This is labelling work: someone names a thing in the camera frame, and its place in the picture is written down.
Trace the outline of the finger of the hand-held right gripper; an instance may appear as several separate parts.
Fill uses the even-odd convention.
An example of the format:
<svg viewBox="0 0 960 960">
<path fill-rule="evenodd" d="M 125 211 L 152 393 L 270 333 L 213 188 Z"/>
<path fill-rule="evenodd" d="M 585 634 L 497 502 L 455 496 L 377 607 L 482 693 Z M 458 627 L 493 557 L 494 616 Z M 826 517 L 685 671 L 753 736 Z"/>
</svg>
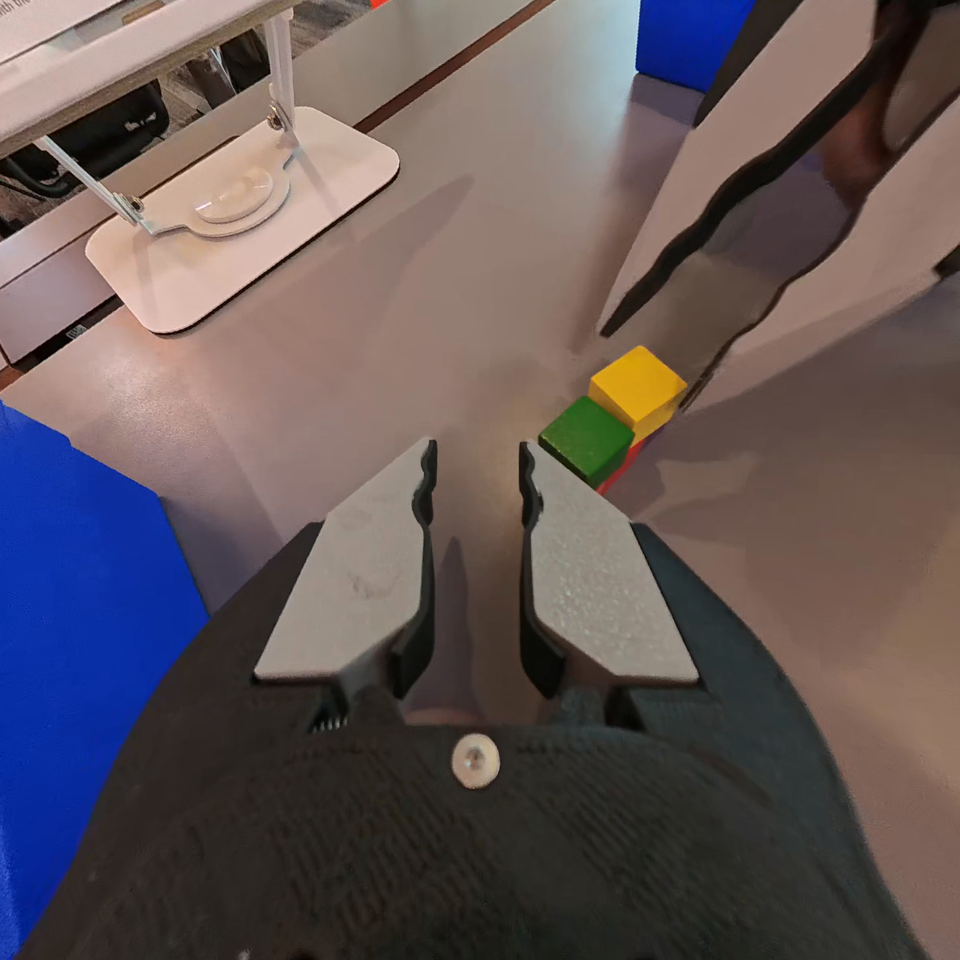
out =
<svg viewBox="0 0 960 960">
<path fill-rule="evenodd" d="M 816 147 L 882 78 L 911 2 L 754 2 L 608 295 L 612 338 L 723 220 Z"/>
<path fill-rule="evenodd" d="M 799 131 L 848 205 L 840 233 L 729 333 L 680 405 L 698 412 L 849 339 L 958 263 L 958 2 L 897 2 L 869 53 Z"/>
</svg>

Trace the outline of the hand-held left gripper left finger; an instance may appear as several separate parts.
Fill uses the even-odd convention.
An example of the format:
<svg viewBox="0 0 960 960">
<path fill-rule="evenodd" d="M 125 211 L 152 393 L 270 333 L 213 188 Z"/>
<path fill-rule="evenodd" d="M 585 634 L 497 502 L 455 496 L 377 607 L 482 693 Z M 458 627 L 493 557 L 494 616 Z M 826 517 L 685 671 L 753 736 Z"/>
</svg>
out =
<svg viewBox="0 0 960 960">
<path fill-rule="evenodd" d="M 330 511 L 254 666 L 259 683 L 405 696 L 434 647 L 436 473 L 437 442 L 421 438 Z"/>
</svg>

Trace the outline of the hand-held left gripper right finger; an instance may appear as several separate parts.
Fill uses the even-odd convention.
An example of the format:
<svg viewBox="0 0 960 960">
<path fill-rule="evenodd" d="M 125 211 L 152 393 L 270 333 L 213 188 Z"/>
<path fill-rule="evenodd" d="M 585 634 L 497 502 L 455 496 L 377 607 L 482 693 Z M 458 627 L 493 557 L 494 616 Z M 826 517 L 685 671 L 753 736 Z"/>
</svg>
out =
<svg viewBox="0 0 960 960">
<path fill-rule="evenodd" d="M 519 446 L 519 489 L 520 658 L 536 691 L 696 686 L 629 518 L 535 442 Z"/>
</svg>

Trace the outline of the red wooden cube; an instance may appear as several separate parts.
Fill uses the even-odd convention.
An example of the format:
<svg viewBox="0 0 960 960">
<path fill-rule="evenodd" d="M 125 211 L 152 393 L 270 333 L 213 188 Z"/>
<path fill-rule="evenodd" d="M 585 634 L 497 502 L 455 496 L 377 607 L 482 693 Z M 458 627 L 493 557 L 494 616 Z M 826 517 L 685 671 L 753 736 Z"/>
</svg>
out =
<svg viewBox="0 0 960 960">
<path fill-rule="evenodd" d="M 636 462 L 642 450 L 646 447 L 649 438 L 641 438 L 637 440 L 627 451 L 623 461 L 618 465 L 618 467 L 609 474 L 604 481 L 602 481 L 599 486 L 596 487 L 596 492 L 602 497 L 606 497 L 607 493 L 611 490 L 613 486 L 616 486 L 619 480 L 623 477 L 626 472 L 628 472 Z"/>
</svg>

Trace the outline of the blue plastic bin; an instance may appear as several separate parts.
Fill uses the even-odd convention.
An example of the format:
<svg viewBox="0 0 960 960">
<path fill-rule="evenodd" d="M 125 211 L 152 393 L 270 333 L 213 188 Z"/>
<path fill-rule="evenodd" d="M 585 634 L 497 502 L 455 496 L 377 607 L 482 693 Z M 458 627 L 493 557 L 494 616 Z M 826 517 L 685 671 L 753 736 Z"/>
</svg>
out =
<svg viewBox="0 0 960 960">
<path fill-rule="evenodd" d="M 75 857 L 119 749 L 208 612 L 159 496 L 1 409 L 1 956 Z"/>
<path fill-rule="evenodd" d="M 641 1 L 635 69 L 706 93 L 754 1 Z"/>
</svg>

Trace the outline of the green wooden cube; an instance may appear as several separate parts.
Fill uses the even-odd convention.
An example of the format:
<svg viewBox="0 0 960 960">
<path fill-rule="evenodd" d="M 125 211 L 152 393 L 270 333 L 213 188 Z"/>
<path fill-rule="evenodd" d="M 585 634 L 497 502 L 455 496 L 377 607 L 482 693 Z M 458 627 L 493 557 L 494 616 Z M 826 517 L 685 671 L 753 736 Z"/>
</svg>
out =
<svg viewBox="0 0 960 960">
<path fill-rule="evenodd" d="M 574 400 L 538 434 L 538 445 L 598 490 L 623 465 L 634 431 L 588 396 Z"/>
</svg>

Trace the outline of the yellow wooden cube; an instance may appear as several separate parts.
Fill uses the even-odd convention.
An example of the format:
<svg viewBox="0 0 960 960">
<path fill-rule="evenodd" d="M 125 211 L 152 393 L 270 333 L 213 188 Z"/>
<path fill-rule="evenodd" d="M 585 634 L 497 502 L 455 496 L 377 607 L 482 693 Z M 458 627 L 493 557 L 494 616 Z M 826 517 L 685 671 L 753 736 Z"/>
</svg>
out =
<svg viewBox="0 0 960 960">
<path fill-rule="evenodd" d="M 638 345 L 590 379 L 587 396 L 634 431 L 645 415 L 683 400 L 689 385 L 650 349 Z"/>
</svg>

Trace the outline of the white document stand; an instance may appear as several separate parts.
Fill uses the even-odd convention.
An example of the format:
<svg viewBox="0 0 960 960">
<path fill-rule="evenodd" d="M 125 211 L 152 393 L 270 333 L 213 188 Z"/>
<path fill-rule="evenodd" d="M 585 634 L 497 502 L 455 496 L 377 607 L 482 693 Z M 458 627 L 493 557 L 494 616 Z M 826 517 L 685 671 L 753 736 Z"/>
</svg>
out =
<svg viewBox="0 0 960 960">
<path fill-rule="evenodd" d="M 296 105 L 294 6 L 160 2 L 74 49 L 49 44 L 2 65 L 2 156 L 33 145 L 109 208 L 86 257 L 153 334 L 194 327 L 400 172 L 392 148 Z M 107 186 L 52 139 L 82 115 L 258 24 L 270 65 L 266 118 L 150 193 Z"/>
</svg>

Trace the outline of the black office chair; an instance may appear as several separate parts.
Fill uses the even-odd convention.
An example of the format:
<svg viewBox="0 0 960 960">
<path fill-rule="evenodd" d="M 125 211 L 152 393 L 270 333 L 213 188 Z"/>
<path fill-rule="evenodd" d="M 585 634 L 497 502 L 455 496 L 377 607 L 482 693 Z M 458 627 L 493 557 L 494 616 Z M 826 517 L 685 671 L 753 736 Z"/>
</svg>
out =
<svg viewBox="0 0 960 960">
<path fill-rule="evenodd" d="M 52 133 L 51 138 L 91 176 L 103 179 L 162 138 L 170 115 L 155 79 Z M 44 150 L 26 146 L 1 160 L 2 183 L 38 199 L 59 200 L 78 179 Z"/>
</svg>

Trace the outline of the printed instruction sheet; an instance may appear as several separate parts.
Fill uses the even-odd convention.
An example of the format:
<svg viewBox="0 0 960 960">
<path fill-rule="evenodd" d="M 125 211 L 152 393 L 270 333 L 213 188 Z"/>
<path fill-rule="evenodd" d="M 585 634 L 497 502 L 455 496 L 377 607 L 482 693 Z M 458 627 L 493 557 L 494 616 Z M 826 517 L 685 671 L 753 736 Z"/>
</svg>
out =
<svg viewBox="0 0 960 960">
<path fill-rule="evenodd" d="M 2 1 L 1 65 L 49 44 L 68 50 L 119 30 L 150 1 Z"/>
</svg>

